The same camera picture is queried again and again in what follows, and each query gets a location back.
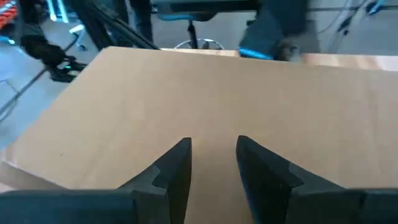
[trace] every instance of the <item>table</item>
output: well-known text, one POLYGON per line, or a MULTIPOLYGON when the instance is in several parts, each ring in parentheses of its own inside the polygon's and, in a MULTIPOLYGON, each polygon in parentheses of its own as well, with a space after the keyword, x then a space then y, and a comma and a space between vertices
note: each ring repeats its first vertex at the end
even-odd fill
POLYGON ((193 141, 185 223, 251 223, 240 134, 343 187, 398 187, 398 76, 104 49, 4 160, 69 189, 113 189, 193 141))
MULTIPOLYGON (((176 52, 239 57, 236 50, 163 49, 176 52)), ((366 70, 398 71, 398 56, 303 54, 302 63, 366 70)))

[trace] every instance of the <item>metal stand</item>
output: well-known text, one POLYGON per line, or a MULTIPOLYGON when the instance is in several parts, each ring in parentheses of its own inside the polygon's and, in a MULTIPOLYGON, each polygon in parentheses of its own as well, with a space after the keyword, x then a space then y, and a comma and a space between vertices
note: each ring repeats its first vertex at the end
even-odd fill
POLYGON ((193 25, 192 20, 189 20, 188 33, 191 39, 190 43, 192 49, 197 49, 198 48, 197 32, 195 30, 195 26, 193 25))
POLYGON ((79 48, 79 50, 86 51, 87 50, 86 46, 81 44, 81 40, 83 39, 83 37, 86 33, 84 25, 80 24, 80 25, 75 26, 74 28, 69 30, 69 33, 77 36, 76 46, 79 48))
MULTIPOLYGON (((200 49, 224 50, 224 47, 215 40, 206 39, 206 38, 197 38, 197 43, 199 44, 200 42, 204 42, 204 44, 201 45, 202 47, 200 49)), ((184 45, 189 45, 192 49, 194 49, 190 43, 191 40, 186 40, 182 43, 179 43, 177 46, 174 47, 174 49, 185 48, 183 47, 184 45)))

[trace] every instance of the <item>chair wheel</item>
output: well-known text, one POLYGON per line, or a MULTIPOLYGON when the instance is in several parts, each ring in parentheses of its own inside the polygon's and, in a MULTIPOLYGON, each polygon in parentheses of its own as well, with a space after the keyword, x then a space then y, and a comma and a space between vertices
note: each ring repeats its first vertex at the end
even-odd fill
POLYGON ((84 46, 84 45, 79 45, 78 48, 79 48, 79 51, 86 51, 87 50, 86 46, 84 46))
POLYGON ((366 12, 371 16, 374 15, 376 13, 378 13, 380 11, 380 7, 377 7, 374 9, 375 5, 377 4, 376 1, 370 2, 367 6, 366 6, 366 12))

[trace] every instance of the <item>black cable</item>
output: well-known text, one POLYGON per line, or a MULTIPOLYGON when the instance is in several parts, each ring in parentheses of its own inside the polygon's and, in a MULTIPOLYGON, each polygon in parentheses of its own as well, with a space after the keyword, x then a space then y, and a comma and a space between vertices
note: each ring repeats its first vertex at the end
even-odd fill
MULTIPOLYGON (((64 51, 68 51, 73 45, 75 45, 78 40, 78 36, 75 36, 75 39, 64 49, 64 51)), ((3 118, 0 120, 0 124, 11 114, 8 112, 9 108, 15 107, 16 101, 24 94, 45 72, 46 68, 43 68, 38 74, 35 75, 33 79, 29 81, 21 90, 19 90, 5 105, 0 109, 0 114, 5 114, 3 118)))
MULTIPOLYGON (((14 93, 17 93, 18 90, 13 87, 7 80, 3 80, 0 83, 4 82, 5 84, 7 84, 10 88, 12 88, 12 90, 14 91, 14 93)), ((8 107, 7 111, 4 112, 4 114, 0 114, 0 123, 2 123, 5 119, 7 119, 7 117, 14 111, 14 108, 17 106, 18 101, 14 100, 13 104, 8 107)))
MULTIPOLYGON (((329 11, 340 11, 344 8, 341 7, 313 7, 310 8, 308 11, 309 12, 329 12, 329 11)), ((345 8, 347 11, 355 11, 359 9, 359 6, 350 6, 345 8)), ((380 6, 380 10, 398 10, 398 6, 394 6, 394 5, 383 5, 380 6)))
POLYGON ((318 34, 322 34, 324 32, 326 32, 328 29, 330 29, 338 20, 338 18, 340 18, 340 16, 342 15, 342 13, 346 10, 348 3, 352 1, 352 0, 346 0, 346 2, 344 3, 343 7, 340 9, 338 15, 329 23, 328 26, 326 26, 324 29, 322 29, 321 31, 318 32, 318 34))
POLYGON ((336 30, 336 34, 340 34, 343 31, 342 35, 336 37, 336 35, 332 38, 331 44, 328 48, 328 53, 337 53, 338 48, 340 47, 343 38, 349 34, 349 27, 355 15, 357 15, 358 11, 367 3, 368 0, 362 0, 361 4, 359 4, 358 8, 356 8, 353 12, 346 16, 346 19, 341 22, 339 28, 336 30))

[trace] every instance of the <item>person's leg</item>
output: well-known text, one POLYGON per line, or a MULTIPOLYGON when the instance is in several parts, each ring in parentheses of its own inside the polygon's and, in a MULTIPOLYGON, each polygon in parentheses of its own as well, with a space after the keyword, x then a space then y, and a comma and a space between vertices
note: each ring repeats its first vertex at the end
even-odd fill
POLYGON ((129 0, 131 8, 134 10, 134 22, 137 31, 146 39, 153 42, 152 23, 150 21, 150 14, 152 12, 152 5, 150 0, 129 0))

